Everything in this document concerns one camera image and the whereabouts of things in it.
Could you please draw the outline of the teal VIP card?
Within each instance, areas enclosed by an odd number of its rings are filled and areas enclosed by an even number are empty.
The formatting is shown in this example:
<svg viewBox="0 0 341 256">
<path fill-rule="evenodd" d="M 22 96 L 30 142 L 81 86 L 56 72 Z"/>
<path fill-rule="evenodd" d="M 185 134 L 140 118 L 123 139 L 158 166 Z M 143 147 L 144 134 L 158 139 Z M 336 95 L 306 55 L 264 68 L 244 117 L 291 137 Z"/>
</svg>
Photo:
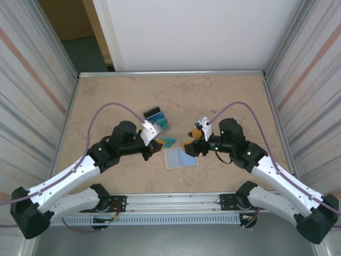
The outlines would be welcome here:
<svg viewBox="0 0 341 256">
<path fill-rule="evenodd" d="M 156 121 L 155 124 L 160 126 L 162 131 L 167 131 L 169 129 L 169 122 L 168 122 L 167 118 L 160 119 L 160 120 Z"/>
</svg>

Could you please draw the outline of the beige card wallet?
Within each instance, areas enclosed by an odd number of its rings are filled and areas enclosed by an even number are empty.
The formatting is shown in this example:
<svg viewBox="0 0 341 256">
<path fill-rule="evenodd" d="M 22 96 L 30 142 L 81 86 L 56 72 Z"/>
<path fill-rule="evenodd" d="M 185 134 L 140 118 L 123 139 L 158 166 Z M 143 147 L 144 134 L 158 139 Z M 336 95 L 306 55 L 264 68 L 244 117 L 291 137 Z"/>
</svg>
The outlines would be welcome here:
<svg viewBox="0 0 341 256">
<path fill-rule="evenodd" d="M 197 157 L 187 155 L 180 147 L 164 149 L 164 160 L 167 170 L 199 165 Z"/>
</svg>

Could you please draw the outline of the grey metal sheet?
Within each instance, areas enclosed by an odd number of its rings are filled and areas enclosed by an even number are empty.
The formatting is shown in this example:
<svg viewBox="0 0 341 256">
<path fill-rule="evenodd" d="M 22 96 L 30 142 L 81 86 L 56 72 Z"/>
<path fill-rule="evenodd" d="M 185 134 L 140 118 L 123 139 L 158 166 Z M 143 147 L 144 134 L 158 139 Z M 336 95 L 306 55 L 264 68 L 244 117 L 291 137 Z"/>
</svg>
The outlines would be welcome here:
<svg viewBox="0 0 341 256">
<path fill-rule="evenodd" d="M 310 243 L 282 231 L 234 225 L 126 226 L 95 234 L 53 227 L 33 256 L 316 256 Z"/>
</svg>

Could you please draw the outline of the white door frame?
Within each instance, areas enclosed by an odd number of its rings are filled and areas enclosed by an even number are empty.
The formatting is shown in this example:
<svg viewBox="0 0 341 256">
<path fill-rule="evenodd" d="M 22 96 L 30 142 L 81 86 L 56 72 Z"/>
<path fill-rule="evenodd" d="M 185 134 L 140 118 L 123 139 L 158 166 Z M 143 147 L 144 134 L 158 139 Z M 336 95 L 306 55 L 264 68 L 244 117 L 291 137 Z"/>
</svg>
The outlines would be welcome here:
<svg viewBox="0 0 341 256">
<path fill-rule="evenodd" d="M 125 71 L 115 28 L 109 10 L 109 0 L 93 0 L 99 23 L 110 53 L 115 71 Z"/>
</svg>

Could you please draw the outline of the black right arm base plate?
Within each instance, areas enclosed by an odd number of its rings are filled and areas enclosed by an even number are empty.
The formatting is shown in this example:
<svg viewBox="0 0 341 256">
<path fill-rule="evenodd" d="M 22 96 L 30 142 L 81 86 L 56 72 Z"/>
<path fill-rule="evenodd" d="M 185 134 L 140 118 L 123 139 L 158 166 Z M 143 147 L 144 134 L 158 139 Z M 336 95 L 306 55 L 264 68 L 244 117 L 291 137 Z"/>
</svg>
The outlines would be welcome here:
<svg viewBox="0 0 341 256">
<path fill-rule="evenodd" d="M 256 211 L 256 207 L 251 205 L 246 196 L 232 194 L 220 194 L 216 203 L 222 211 Z"/>
</svg>

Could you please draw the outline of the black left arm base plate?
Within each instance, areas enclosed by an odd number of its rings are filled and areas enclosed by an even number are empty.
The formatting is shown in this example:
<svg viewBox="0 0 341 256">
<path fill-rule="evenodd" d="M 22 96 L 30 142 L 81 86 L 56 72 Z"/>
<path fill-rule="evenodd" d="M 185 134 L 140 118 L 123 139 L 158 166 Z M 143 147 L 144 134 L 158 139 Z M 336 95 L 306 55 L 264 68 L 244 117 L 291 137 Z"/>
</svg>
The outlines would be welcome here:
<svg viewBox="0 0 341 256">
<path fill-rule="evenodd" d="M 98 212 L 106 213 L 120 213 L 125 212 L 127 206 L 127 196 L 125 195 L 111 195 L 109 203 L 103 210 L 98 210 Z"/>
</svg>

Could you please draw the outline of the blue VIP card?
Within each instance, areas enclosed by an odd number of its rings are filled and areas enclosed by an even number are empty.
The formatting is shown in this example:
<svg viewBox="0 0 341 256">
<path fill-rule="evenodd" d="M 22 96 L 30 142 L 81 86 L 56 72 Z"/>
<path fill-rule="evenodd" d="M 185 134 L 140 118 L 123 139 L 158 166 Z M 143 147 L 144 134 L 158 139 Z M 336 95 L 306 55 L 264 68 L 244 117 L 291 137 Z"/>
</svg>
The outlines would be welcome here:
<svg viewBox="0 0 341 256">
<path fill-rule="evenodd" d="M 148 120 L 151 123 L 156 123 L 156 122 L 158 122 L 158 121 L 160 121 L 160 120 L 162 120 L 164 118 L 165 118 L 164 113 L 162 111 L 160 111 L 160 112 L 158 112 L 158 113 L 156 113 L 154 115 L 151 115 L 151 116 L 147 117 L 146 120 Z"/>
</svg>

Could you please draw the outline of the long aluminium mounting rail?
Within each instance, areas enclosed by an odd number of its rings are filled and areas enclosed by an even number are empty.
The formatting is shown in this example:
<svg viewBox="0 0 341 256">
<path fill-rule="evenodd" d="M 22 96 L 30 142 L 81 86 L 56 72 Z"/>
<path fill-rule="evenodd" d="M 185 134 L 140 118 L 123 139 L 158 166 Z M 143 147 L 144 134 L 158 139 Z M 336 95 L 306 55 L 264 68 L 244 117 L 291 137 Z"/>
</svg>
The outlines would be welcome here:
<svg viewBox="0 0 341 256">
<path fill-rule="evenodd" d="M 260 186 L 254 187 L 249 192 L 236 192 L 246 196 L 251 205 L 265 209 L 277 215 L 292 217 L 294 214 L 310 215 L 318 207 L 314 199 L 306 195 L 293 195 L 287 199 L 284 195 L 267 191 Z M 194 212 L 194 211 L 221 211 L 216 203 L 218 194 L 130 194 L 127 196 L 125 212 L 137 213 L 166 213 L 166 212 Z M 94 189 L 88 188 L 73 195 L 53 198 L 50 193 L 43 192 L 31 196 L 30 200 L 41 213 L 53 212 L 53 218 L 58 219 L 69 214 L 98 213 L 109 203 L 110 195 L 101 196 Z"/>
</svg>

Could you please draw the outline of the aluminium frame post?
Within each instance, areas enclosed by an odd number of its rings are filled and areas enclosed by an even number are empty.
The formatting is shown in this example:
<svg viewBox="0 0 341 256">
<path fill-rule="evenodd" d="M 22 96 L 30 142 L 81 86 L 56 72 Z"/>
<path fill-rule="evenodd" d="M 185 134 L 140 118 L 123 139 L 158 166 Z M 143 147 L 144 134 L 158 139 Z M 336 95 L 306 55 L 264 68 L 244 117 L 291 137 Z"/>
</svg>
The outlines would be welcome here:
<svg viewBox="0 0 341 256">
<path fill-rule="evenodd" d="M 282 40 L 278 45 L 278 48 L 276 49 L 267 67 L 263 70 L 263 75 L 265 79 L 270 79 L 270 77 L 273 75 L 279 62 L 281 61 L 287 48 L 289 47 L 291 41 L 294 39 L 301 24 L 303 23 L 305 17 L 310 11 L 311 6 L 315 2 L 316 0 L 301 0 L 301 3 L 299 4 L 298 9 L 295 15 L 293 16 L 293 19 L 291 20 L 286 32 L 284 33 Z"/>
<path fill-rule="evenodd" d="M 38 0 L 33 0 L 33 6 L 38 13 L 38 24 L 43 26 L 44 35 L 47 37 L 47 41 L 52 47 L 52 51 L 56 55 L 58 62 L 61 64 L 70 78 L 78 81 L 79 73 L 77 72 L 74 64 L 69 58 L 66 50 L 64 49 L 61 41 L 59 40 L 55 30 L 53 29 Z"/>
</svg>

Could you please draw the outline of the black card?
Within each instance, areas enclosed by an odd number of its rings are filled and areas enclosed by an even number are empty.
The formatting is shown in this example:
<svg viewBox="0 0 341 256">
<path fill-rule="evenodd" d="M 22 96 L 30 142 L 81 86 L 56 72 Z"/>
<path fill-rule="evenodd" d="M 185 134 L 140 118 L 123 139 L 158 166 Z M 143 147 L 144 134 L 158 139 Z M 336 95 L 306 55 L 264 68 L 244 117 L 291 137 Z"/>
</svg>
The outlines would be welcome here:
<svg viewBox="0 0 341 256">
<path fill-rule="evenodd" d="M 153 107 L 149 110 L 146 110 L 144 113 L 143 113 L 143 116 L 145 117 L 145 119 L 147 119 L 148 117 L 150 116 L 153 116 L 157 113 L 161 112 L 160 108 L 158 106 L 156 107 Z"/>
</svg>

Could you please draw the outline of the aluminium table edge rail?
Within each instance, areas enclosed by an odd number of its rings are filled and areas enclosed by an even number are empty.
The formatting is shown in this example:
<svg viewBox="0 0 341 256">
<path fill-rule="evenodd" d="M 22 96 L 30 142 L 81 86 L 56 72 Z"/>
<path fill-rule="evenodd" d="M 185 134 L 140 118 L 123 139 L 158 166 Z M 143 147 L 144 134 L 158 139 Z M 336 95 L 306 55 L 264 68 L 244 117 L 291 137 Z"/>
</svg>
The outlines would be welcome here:
<svg viewBox="0 0 341 256">
<path fill-rule="evenodd" d="M 171 70 L 171 71 L 118 71 L 118 72 L 88 72 L 80 73 L 79 78 L 90 77 L 149 77 L 149 76 L 210 76 L 210 75 L 261 75 L 262 70 Z"/>
</svg>

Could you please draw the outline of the clear acrylic card stand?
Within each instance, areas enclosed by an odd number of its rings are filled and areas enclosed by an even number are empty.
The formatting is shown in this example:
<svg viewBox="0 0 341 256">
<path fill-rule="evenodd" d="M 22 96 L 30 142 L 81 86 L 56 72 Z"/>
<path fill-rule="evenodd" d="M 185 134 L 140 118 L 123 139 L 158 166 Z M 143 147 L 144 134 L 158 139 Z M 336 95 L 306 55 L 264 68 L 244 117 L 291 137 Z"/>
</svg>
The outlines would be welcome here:
<svg viewBox="0 0 341 256">
<path fill-rule="evenodd" d="M 169 129 L 169 122 L 160 107 L 156 106 L 146 110 L 143 112 L 143 116 L 150 123 L 160 126 L 162 131 L 167 131 Z"/>
</svg>

